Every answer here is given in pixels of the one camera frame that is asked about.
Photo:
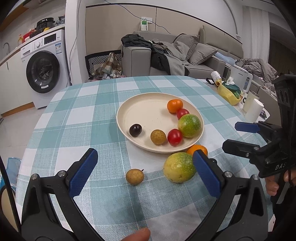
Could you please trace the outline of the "person's right hand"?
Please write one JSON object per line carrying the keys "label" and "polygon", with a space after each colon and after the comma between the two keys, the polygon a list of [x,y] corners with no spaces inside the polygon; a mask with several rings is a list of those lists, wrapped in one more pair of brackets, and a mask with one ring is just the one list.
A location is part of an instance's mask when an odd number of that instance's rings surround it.
{"label": "person's right hand", "polygon": [[[291,175],[290,175],[293,185],[296,184],[295,177],[296,177],[296,170],[295,170],[295,167],[293,167],[291,169]],[[269,177],[265,178],[265,187],[266,187],[266,191],[267,191],[268,195],[270,195],[270,196],[276,195],[276,193],[279,189],[279,185],[275,180],[275,176],[269,176]]]}

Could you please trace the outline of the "person's left thumb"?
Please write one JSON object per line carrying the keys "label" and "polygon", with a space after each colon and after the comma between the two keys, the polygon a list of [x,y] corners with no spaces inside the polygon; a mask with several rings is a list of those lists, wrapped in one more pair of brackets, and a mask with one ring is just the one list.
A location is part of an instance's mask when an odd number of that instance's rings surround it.
{"label": "person's left thumb", "polygon": [[151,231],[147,227],[145,227],[123,238],[122,241],[148,241],[150,236]]}

